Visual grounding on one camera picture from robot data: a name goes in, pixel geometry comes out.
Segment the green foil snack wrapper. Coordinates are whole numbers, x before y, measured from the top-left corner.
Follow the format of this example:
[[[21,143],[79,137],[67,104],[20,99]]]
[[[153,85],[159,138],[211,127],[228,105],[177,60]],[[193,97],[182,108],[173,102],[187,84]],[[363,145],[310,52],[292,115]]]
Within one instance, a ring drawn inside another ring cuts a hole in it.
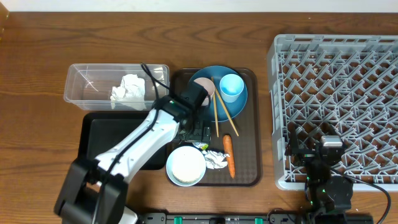
[[[193,145],[197,148],[200,149],[202,151],[207,150],[208,148],[208,144],[204,143],[204,142],[193,142]]]

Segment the wooden chopstick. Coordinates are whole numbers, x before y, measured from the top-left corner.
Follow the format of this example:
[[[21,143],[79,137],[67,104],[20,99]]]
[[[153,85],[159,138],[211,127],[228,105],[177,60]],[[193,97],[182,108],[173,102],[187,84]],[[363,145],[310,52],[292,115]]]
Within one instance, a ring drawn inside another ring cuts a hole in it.
[[[214,84],[214,77],[211,77],[211,81]],[[218,113],[217,113],[217,107],[216,107],[216,90],[217,89],[215,87],[215,84],[214,84],[214,89],[215,89],[215,93],[213,95],[212,102],[213,102],[213,111],[214,111],[214,117],[215,117],[216,136],[219,137]]]
[[[232,126],[232,127],[233,127],[233,129],[234,129],[234,132],[235,132],[235,133],[236,133],[236,135],[239,137],[238,130],[236,129],[236,127],[235,127],[235,124],[234,124],[234,122],[233,122],[233,120],[232,120],[231,116],[229,115],[228,109],[226,108],[226,106],[225,106],[225,104],[224,104],[224,101],[223,101],[223,99],[222,99],[221,95],[219,94],[219,92],[218,92],[218,89],[217,89],[217,88],[215,88],[215,93],[216,93],[216,95],[217,95],[218,99],[220,100],[220,103],[221,103],[221,105],[222,105],[222,107],[223,107],[223,109],[224,109],[224,112],[226,113],[226,115],[227,115],[227,118],[228,118],[228,120],[229,120],[229,122],[230,122],[231,126]]]

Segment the orange carrot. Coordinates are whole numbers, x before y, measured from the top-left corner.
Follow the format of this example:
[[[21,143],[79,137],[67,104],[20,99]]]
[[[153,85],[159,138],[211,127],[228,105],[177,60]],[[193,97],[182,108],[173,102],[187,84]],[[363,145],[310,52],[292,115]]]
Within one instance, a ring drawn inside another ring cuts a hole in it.
[[[226,134],[223,136],[223,148],[224,148],[224,153],[228,155],[226,157],[226,160],[228,163],[230,176],[232,178],[235,178],[236,168],[234,163],[233,143],[230,135]]]

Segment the white paper ball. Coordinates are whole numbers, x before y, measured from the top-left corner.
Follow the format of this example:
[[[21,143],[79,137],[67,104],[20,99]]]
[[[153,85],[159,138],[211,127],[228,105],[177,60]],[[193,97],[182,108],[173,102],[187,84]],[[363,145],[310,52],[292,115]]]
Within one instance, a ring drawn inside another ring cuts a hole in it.
[[[222,169],[228,165],[226,159],[229,157],[229,154],[208,150],[202,151],[201,153],[205,158],[207,169]]]

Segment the light blue bowl of rice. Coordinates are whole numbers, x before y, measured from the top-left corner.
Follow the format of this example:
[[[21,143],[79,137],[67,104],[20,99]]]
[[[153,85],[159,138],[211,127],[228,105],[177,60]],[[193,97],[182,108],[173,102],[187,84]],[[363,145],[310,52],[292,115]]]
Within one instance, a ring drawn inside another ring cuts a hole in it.
[[[193,186],[205,175],[206,161],[203,154],[193,146],[174,149],[166,162],[166,173],[177,186]]]

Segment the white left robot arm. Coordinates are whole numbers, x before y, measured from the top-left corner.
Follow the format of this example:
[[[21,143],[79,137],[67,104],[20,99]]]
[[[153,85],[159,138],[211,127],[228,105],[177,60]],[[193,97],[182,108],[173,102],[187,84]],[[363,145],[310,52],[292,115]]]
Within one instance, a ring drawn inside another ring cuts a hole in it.
[[[77,157],[70,165],[54,213],[65,223],[137,223],[125,205],[130,181],[179,131],[188,132],[201,100],[165,96],[125,139],[94,159]]]

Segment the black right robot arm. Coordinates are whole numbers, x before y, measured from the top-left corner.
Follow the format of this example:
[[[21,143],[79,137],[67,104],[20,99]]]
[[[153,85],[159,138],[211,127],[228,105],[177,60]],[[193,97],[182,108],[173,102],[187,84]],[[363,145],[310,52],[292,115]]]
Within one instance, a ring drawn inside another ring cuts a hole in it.
[[[308,223],[345,222],[345,210],[351,208],[353,183],[347,178],[331,174],[345,153],[346,145],[332,127],[319,142],[302,147],[296,128],[289,129],[290,137],[286,156],[293,157],[293,165],[306,170],[305,193],[311,203],[302,220]]]

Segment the grey dishwasher rack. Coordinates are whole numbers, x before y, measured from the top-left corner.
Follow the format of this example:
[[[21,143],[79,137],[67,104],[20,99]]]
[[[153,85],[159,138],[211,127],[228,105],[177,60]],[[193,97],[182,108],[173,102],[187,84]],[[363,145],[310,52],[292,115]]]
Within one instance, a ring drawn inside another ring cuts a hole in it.
[[[334,127],[347,148],[336,170],[397,190],[397,37],[279,34],[267,54],[274,179],[302,190],[303,167],[285,155],[294,128],[301,146]]]

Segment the dark blue plate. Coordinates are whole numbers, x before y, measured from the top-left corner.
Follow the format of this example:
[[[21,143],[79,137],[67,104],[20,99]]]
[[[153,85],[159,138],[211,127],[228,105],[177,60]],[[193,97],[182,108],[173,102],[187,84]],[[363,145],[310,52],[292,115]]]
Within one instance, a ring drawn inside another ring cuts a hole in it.
[[[211,79],[211,77],[214,77],[215,87],[218,89],[218,92],[221,95],[220,80],[227,74],[239,75],[238,72],[233,70],[232,68],[221,66],[221,65],[212,65],[209,67],[195,70],[193,73],[193,76],[190,78],[189,82],[192,82],[196,78],[200,78],[200,77],[205,77],[205,78],[209,78],[209,79]],[[223,100],[226,108],[228,109],[228,112],[229,112],[229,115],[231,116],[231,118],[236,117],[238,114],[240,114],[240,112],[242,112],[242,110],[246,106],[247,100],[248,100],[248,89],[244,82],[244,90],[235,102],[227,103]]]

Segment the pink cup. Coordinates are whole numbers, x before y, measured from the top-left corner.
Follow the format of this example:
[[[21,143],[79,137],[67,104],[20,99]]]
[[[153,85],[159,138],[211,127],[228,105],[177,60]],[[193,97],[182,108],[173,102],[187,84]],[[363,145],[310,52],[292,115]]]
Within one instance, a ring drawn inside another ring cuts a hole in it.
[[[194,82],[201,85],[208,92],[208,97],[206,97],[201,104],[202,106],[208,106],[211,103],[211,99],[215,93],[214,83],[209,78],[205,77],[196,78]]]

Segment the brown serving tray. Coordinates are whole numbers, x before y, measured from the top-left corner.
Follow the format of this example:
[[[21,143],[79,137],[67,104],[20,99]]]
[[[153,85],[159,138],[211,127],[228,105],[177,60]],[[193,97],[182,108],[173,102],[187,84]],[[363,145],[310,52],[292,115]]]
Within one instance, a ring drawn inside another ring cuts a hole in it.
[[[199,68],[184,68],[172,75],[171,89],[175,93],[184,91]],[[257,97],[257,78],[247,68],[232,68],[243,77],[248,89],[248,100],[246,106],[236,117],[232,118],[239,137],[234,132],[226,113],[216,98],[218,113],[219,137],[216,136],[215,117],[213,105],[203,108],[203,117],[211,122],[211,141],[209,150],[223,151],[223,136],[231,136],[233,143],[234,163],[236,168],[235,178],[230,176],[227,167],[222,169],[207,169],[205,175],[197,183],[200,187],[250,187],[256,185],[262,175],[261,135],[259,128],[259,109]]]

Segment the light blue cup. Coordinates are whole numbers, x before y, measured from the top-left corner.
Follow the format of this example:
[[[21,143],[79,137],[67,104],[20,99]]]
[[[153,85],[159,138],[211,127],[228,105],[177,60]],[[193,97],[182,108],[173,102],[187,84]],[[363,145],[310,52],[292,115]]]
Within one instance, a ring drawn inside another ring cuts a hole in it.
[[[221,97],[227,103],[235,102],[244,90],[244,81],[237,74],[227,74],[220,80]]]

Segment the crumpled white paper napkin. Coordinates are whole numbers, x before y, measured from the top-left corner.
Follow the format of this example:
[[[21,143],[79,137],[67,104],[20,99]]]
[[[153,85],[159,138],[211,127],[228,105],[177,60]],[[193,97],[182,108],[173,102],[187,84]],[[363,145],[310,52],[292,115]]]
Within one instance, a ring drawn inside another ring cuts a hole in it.
[[[116,103],[133,108],[144,110],[145,105],[145,80],[135,74],[127,74],[122,77],[119,86],[113,86],[111,90],[111,108],[115,109]]]

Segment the clear plastic bin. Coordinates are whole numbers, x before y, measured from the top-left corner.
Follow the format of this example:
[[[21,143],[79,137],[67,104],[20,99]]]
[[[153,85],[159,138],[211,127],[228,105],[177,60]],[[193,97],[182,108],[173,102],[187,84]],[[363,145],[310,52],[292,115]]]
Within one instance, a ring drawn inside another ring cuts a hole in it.
[[[65,83],[64,100],[73,103],[83,110],[90,111],[138,111],[128,106],[116,103],[111,108],[111,90],[119,86],[122,77],[135,74],[145,80],[145,105],[150,110],[156,93],[163,97],[169,93],[169,67],[163,64],[148,64],[152,76],[157,80],[152,82],[150,76],[139,64],[126,63],[81,63],[73,64],[68,69]]]

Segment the black plastic bin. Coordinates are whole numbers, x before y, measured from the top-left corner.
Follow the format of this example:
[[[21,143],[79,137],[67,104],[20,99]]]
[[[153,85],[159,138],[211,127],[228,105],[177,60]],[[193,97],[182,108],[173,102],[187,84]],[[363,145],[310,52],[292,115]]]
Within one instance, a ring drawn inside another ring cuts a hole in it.
[[[146,111],[99,111],[82,122],[78,156],[94,159],[133,132],[147,117]]]

